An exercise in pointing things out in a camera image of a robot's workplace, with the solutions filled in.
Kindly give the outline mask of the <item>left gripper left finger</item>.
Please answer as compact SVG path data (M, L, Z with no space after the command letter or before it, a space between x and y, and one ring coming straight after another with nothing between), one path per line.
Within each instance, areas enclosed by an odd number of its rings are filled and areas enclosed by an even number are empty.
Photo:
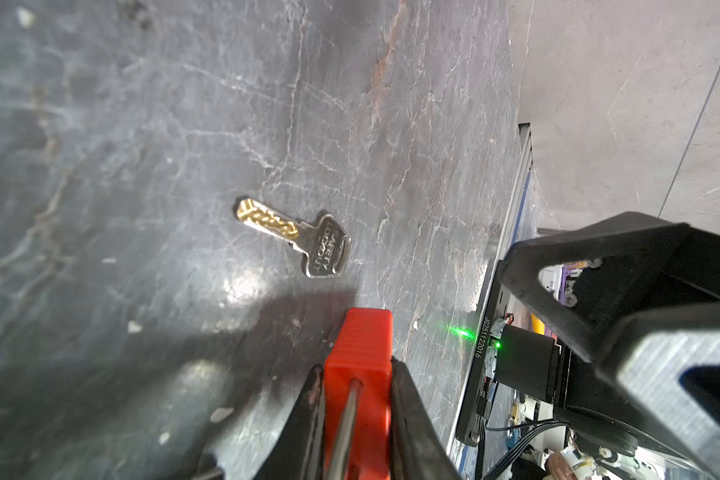
M317 364L309 371L280 437L254 479L322 479L325 418L324 369Z

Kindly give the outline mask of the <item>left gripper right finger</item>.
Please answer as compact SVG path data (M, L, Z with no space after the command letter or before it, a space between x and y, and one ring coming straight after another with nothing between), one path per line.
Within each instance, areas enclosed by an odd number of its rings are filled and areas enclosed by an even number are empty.
M389 465L392 479L458 480L406 364L391 358Z

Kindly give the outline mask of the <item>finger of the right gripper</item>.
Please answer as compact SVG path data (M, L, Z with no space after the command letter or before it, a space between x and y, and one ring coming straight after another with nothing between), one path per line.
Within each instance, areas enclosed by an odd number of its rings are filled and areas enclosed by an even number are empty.
M541 284L549 266L587 262L563 305ZM644 213L625 212L579 230L520 241L498 278L581 360L638 311L720 302L720 235Z
M596 370L695 461L720 462L720 302L620 320Z

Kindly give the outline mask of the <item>red padlock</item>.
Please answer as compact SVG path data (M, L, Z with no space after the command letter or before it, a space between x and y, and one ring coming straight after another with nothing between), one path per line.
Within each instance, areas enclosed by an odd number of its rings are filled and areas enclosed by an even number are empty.
M391 421L393 314L384 309L352 308L324 363L326 399L325 464L335 450L340 419L357 380L360 391L349 451L347 479L388 479Z

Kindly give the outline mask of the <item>brass silver key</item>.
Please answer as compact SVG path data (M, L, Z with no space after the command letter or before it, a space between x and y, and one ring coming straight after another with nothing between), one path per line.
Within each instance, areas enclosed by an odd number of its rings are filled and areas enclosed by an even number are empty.
M340 277L347 266L351 238L329 213L314 223L291 218L251 197L241 197L233 208L244 225L286 242L303 255L302 270L308 278Z

